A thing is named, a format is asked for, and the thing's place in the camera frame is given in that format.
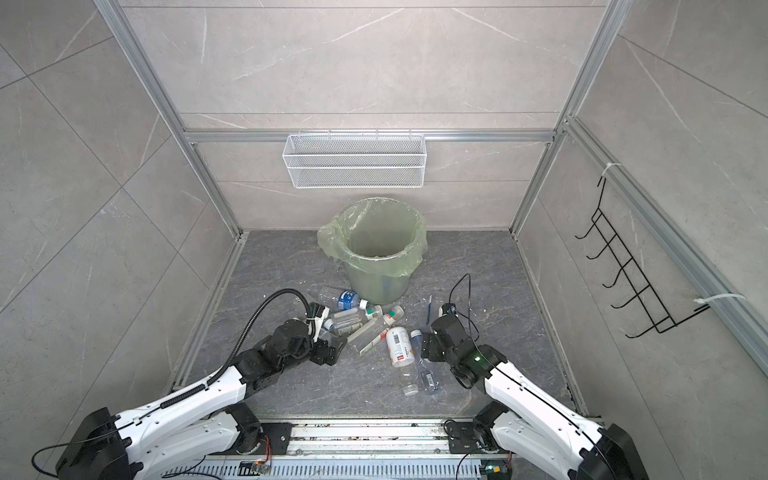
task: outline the blue bottle label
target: blue bottle label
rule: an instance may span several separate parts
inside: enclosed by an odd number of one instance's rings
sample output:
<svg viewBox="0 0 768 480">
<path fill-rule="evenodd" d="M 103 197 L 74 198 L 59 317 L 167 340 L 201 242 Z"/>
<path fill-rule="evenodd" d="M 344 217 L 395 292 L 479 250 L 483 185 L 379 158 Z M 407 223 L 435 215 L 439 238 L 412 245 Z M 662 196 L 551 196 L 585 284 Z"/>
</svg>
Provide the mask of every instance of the blue bottle label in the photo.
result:
<svg viewBox="0 0 768 480">
<path fill-rule="evenodd" d="M 345 290 L 339 295 L 339 308 L 341 310 L 349 310 L 352 308 L 352 301 L 355 298 L 356 293 L 352 290 Z"/>
</svg>

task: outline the white plastic bottle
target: white plastic bottle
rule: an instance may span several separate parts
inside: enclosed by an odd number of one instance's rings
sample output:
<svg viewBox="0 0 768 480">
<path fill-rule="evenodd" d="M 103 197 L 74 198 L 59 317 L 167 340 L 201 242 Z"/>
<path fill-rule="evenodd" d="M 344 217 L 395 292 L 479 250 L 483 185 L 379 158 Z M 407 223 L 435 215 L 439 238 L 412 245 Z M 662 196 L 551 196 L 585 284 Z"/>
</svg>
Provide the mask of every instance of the white plastic bottle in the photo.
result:
<svg viewBox="0 0 768 480">
<path fill-rule="evenodd" d="M 332 312 L 349 310 L 352 308 L 366 308 L 367 300 L 361 300 L 360 295 L 352 290 L 341 290 L 331 286 L 324 286 L 318 294 L 318 301 L 329 307 Z"/>
<path fill-rule="evenodd" d="M 336 312 L 326 321 L 329 323 L 329 330 L 338 336 L 348 336 L 360 328 L 365 322 L 373 319 L 375 316 L 383 315 L 382 307 L 379 305 L 370 306 L 363 310 L 361 308 L 352 308 Z"/>
<path fill-rule="evenodd" d="M 368 323 L 365 323 L 357 329 L 357 331 L 347 339 L 346 346 L 360 356 L 365 355 L 374 346 L 386 338 L 389 327 L 394 325 L 397 320 L 403 318 L 405 314 L 406 312 L 401 306 L 395 305 L 386 314 L 375 316 L 373 320 L 370 320 Z"/>
<path fill-rule="evenodd" d="M 419 371 L 416 368 L 408 331 L 401 326 L 389 329 L 386 334 L 386 344 L 389 347 L 392 366 L 397 368 L 402 392 L 406 396 L 419 393 Z"/>
</svg>

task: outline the bottle cap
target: bottle cap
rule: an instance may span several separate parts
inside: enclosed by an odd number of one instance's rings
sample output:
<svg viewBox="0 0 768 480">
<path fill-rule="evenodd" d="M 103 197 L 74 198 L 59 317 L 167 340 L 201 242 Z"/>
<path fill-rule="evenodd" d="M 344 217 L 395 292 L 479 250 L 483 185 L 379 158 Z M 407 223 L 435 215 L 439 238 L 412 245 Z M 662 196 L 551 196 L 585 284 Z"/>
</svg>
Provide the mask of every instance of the bottle cap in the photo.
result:
<svg viewBox="0 0 768 480">
<path fill-rule="evenodd" d="M 382 315 L 384 315 L 384 311 L 382 310 L 381 305 L 369 306 L 366 309 L 366 317 L 368 318 L 368 320 L 373 319 L 374 316 L 382 316 Z"/>
</svg>

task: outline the white robotic arm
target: white robotic arm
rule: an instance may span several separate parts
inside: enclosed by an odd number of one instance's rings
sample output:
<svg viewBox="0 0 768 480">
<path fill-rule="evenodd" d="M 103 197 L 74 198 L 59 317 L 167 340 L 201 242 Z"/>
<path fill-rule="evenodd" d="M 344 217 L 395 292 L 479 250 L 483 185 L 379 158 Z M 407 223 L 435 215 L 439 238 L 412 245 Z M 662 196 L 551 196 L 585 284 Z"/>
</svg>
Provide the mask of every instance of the white robotic arm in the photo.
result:
<svg viewBox="0 0 768 480">
<path fill-rule="evenodd" d="M 446 304 L 443 311 L 455 311 Z M 631 437 L 578 415 L 487 345 L 478 346 L 454 313 L 432 323 L 422 357 L 446 362 L 465 388 L 479 387 L 494 402 L 473 421 L 485 451 L 515 452 L 558 480 L 647 480 Z"/>
<path fill-rule="evenodd" d="M 101 409 L 86 417 L 56 464 L 58 477 L 144 480 L 203 455 L 253 452 L 263 430 L 241 401 L 306 359 L 335 364 L 346 343 L 320 335 L 317 326 L 328 309 L 316 306 L 308 307 L 307 321 L 287 320 L 236 355 L 263 305 L 220 371 L 136 409 L 118 415 Z M 477 386 L 494 400 L 474 418 L 481 449 L 515 452 L 557 480 L 647 480 L 626 432 L 615 425 L 603 429 L 562 405 L 501 353 L 477 346 L 455 314 L 440 316 L 432 328 L 422 357 L 447 362 L 465 388 Z"/>
</svg>

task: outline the bottle label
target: bottle label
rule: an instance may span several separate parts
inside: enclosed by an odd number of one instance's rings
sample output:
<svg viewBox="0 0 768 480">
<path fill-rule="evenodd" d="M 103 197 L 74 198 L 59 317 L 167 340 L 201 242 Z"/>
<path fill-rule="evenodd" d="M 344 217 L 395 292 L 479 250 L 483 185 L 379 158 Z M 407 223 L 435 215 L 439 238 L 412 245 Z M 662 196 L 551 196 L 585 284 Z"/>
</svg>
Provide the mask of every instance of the bottle label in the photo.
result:
<svg viewBox="0 0 768 480">
<path fill-rule="evenodd" d="M 405 341 L 400 338 L 400 334 L 397 331 L 392 332 L 392 348 L 389 351 L 389 359 L 392 360 L 394 365 L 396 362 L 413 358 L 413 350 L 411 349 L 408 337 Z"/>
<path fill-rule="evenodd" d="M 352 290 L 344 290 L 339 295 L 339 308 L 341 310 L 349 310 L 352 308 L 352 300 L 355 298 L 355 293 Z"/>
<path fill-rule="evenodd" d="M 384 339 L 386 338 L 386 333 L 387 333 L 388 331 L 389 331 L 389 329 L 386 329 L 386 330 L 384 330 L 384 331 L 382 332 L 382 334 L 381 334 L 381 335 L 379 335 L 379 336 L 375 337 L 373 340 L 371 340 L 371 343 L 369 343 L 369 344 L 368 344 L 368 345 L 366 345 L 366 346 L 365 346 L 365 347 L 364 347 L 362 350 L 360 350 L 360 355 L 362 355 L 362 354 L 364 354 L 364 353 L 367 353 L 367 352 L 368 352 L 368 351 L 370 351 L 370 350 L 371 350 L 371 349 L 372 349 L 374 346 L 377 346 L 377 345 L 379 345 L 379 342 L 381 342 L 382 340 L 384 340 Z"/>
</svg>

